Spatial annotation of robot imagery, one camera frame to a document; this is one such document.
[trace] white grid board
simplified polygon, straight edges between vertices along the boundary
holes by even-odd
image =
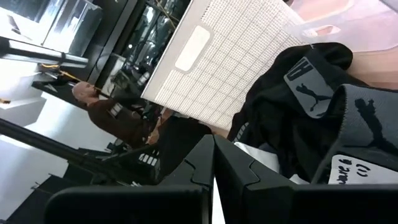
[[[281,0],[212,0],[200,22],[213,34],[202,56],[188,72],[171,65],[159,92],[147,99],[229,129],[246,93],[276,56],[303,44],[283,31],[300,21]],[[175,35],[187,34],[177,30]],[[154,75],[164,72],[157,70]]]

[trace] black fabric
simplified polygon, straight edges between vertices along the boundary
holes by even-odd
[[[158,179],[173,172],[206,134],[211,134],[211,129],[190,118],[172,116],[162,124],[157,141],[160,152]]]
[[[282,175],[298,174],[310,181],[336,139],[344,102],[335,104],[333,112],[322,119],[307,116],[284,81],[284,75],[304,56],[333,91],[344,83],[366,85],[345,72],[353,54],[344,45],[322,43],[288,48],[247,93],[242,110],[234,115],[228,139],[232,141],[241,126],[249,122],[240,142],[253,147],[268,142],[277,150]]]

